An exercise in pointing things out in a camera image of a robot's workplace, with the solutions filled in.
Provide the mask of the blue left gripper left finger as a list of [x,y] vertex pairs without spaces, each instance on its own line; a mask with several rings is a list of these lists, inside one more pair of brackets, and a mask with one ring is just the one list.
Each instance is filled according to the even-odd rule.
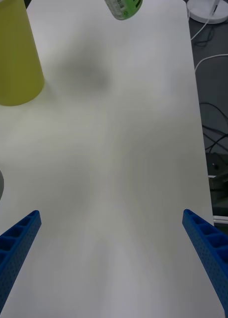
[[0,235],[0,314],[41,224],[35,210]]

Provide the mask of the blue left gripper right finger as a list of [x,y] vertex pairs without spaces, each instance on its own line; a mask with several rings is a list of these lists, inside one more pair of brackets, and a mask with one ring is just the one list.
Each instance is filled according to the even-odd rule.
[[228,317],[228,237],[188,209],[182,224]]

